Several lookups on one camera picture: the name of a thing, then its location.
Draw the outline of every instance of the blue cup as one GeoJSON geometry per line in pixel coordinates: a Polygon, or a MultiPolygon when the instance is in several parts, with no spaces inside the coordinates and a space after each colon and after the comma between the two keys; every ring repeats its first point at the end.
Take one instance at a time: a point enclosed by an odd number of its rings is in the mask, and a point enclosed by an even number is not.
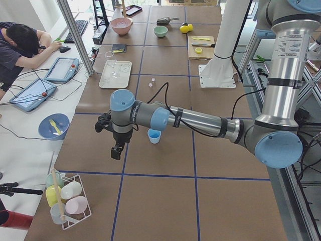
{"type": "Polygon", "coordinates": [[[156,144],[161,139],[162,132],[157,131],[157,130],[153,130],[153,129],[149,129],[147,134],[148,134],[150,142],[153,144],[156,144]]]}

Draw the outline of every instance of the blue tablet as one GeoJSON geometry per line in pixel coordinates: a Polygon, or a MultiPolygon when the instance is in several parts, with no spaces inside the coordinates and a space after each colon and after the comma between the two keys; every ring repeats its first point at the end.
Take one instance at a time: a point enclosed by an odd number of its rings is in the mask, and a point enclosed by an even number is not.
{"type": "Polygon", "coordinates": [[[36,79],[19,94],[9,100],[24,111],[32,111],[56,90],[56,85],[43,79],[36,79]]]}
{"type": "Polygon", "coordinates": [[[79,59],[57,58],[45,76],[50,82],[67,82],[74,77],[79,66],[79,59]]]}

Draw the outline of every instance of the black tripod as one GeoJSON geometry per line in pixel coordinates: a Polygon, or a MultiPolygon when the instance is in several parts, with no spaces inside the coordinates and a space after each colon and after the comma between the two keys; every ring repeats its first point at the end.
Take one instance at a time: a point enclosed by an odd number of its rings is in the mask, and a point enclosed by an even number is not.
{"type": "Polygon", "coordinates": [[[0,194],[4,194],[12,197],[14,193],[26,193],[26,194],[36,194],[36,195],[42,195],[43,193],[42,190],[16,188],[18,187],[18,185],[19,185],[18,182],[0,184],[0,194]]]}

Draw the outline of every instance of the black hair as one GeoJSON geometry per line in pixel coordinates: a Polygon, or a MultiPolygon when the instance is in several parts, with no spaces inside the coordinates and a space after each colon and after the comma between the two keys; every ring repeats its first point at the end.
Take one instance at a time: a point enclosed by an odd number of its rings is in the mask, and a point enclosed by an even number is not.
{"type": "Polygon", "coordinates": [[[15,24],[7,28],[6,35],[11,38],[18,48],[33,54],[38,54],[39,40],[36,32],[24,24],[15,24]]]}

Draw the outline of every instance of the white cup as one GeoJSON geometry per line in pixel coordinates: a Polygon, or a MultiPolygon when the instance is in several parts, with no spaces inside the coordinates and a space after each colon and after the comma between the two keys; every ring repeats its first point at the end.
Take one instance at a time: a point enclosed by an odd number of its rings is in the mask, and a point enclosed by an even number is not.
{"type": "Polygon", "coordinates": [[[62,199],[67,200],[80,195],[81,191],[82,191],[81,184],[79,182],[73,181],[68,183],[66,186],[64,186],[61,189],[60,196],[62,199]]]}

